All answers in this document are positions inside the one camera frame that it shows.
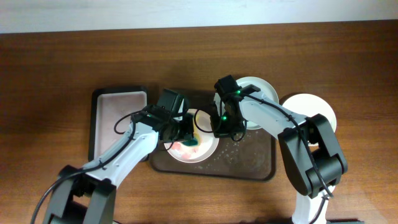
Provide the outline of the white plate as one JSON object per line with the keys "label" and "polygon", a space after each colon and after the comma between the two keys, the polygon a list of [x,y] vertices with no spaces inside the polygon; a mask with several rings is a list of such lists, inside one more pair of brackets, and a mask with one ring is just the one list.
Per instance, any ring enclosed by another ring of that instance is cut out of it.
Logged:
{"label": "white plate", "polygon": [[[196,117],[197,124],[205,131],[211,129],[210,115],[204,111],[199,111]],[[197,163],[209,158],[216,150],[219,139],[214,137],[213,133],[204,133],[200,131],[193,123],[194,138],[200,143],[197,146],[184,146],[182,142],[175,142],[167,152],[176,160],[184,163]]]}
{"label": "white plate", "polygon": [[336,131],[336,114],[332,107],[319,96],[309,93],[297,93],[286,96],[280,102],[284,108],[297,114],[308,117],[315,116],[316,114],[323,115],[329,121],[333,132]]}

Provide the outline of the green yellow sponge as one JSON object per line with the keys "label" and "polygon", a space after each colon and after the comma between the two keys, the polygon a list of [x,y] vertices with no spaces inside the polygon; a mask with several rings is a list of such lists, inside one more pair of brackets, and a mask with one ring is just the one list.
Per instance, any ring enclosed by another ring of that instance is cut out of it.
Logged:
{"label": "green yellow sponge", "polygon": [[197,146],[199,143],[200,143],[200,141],[197,138],[189,139],[189,140],[182,142],[182,144],[184,146],[188,146],[188,147]]}

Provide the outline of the pale green plate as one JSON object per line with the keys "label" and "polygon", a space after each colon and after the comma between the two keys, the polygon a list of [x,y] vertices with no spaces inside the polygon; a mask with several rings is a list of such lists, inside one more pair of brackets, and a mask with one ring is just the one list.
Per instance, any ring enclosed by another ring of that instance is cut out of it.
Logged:
{"label": "pale green plate", "polygon": [[[273,100],[277,104],[279,104],[279,97],[277,95],[276,90],[273,88],[273,86],[268,83],[267,81],[258,78],[258,77],[242,77],[236,80],[237,84],[241,87],[248,86],[250,84],[253,84],[256,87],[259,87],[261,91],[264,93],[266,97],[268,97],[270,100]],[[217,107],[217,111],[220,108],[220,96],[219,94],[215,93],[214,96],[214,102]],[[259,125],[256,125],[255,123],[248,121],[248,130],[256,130],[256,129],[261,129]]]}

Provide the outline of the white plate front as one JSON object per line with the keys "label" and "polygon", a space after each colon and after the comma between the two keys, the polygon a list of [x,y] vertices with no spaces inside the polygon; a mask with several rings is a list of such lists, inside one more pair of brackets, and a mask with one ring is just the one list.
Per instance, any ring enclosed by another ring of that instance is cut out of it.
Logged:
{"label": "white plate front", "polygon": [[286,96],[280,102],[284,108],[297,114],[308,117],[315,116],[316,114],[323,115],[329,121],[333,132],[336,131],[336,114],[332,107],[319,96],[309,93],[297,93]]}

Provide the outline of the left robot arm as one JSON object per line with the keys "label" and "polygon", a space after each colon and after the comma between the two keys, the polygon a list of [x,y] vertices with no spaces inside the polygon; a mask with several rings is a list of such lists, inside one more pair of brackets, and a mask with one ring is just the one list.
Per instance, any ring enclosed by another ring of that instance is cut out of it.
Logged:
{"label": "left robot arm", "polygon": [[66,166],[44,193],[50,197],[44,223],[112,223],[116,191],[159,141],[193,138],[189,101],[164,89],[155,105],[128,114],[128,129],[104,154],[76,169]]}

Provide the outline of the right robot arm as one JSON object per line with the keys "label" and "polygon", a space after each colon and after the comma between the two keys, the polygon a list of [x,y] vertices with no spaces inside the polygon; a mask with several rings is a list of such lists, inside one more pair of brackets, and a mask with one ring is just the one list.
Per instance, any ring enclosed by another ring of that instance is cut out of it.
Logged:
{"label": "right robot arm", "polygon": [[220,99],[211,116],[217,138],[244,136],[253,122],[275,137],[285,173],[297,191],[292,223],[327,223],[326,210],[348,163],[330,122],[322,114],[295,113],[269,99],[253,84],[238,85],[228,75],[214,85]]}

